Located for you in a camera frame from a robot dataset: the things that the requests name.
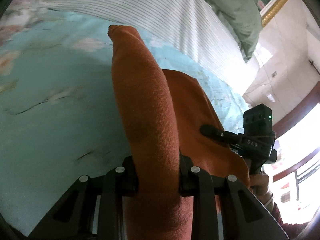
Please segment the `person's right hand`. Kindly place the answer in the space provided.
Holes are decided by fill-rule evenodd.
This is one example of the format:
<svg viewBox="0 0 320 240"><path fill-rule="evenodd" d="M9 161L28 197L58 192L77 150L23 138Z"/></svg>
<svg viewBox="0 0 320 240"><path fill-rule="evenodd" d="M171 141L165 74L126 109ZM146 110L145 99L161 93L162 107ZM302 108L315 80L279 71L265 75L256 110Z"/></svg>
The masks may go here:
<svg viewBox="0 0 320 240"><path fill-rule="evenodd" d="M263 198L270 195L269 191L269 176L265 173L252 174L249 176L252 193L258 197Z"/></svg>

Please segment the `dark red sleeve forearm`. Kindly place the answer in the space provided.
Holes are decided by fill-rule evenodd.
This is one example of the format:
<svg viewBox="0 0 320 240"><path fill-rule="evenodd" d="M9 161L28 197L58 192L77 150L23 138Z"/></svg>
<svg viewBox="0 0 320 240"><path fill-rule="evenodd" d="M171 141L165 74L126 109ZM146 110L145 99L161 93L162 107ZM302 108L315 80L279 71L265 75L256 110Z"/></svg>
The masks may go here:
<svg viewBox="0 0 320 240"><path fill-rule="evenodd" d="M294 223L293 220L288 220L283 217L279 206L273 199L273 194L269 191L266 195L266 200L263 202L264 207L270 212L274 219L278 222L281 228L285 231L289 239L295 239L306 228L308 222Z"/></svg>

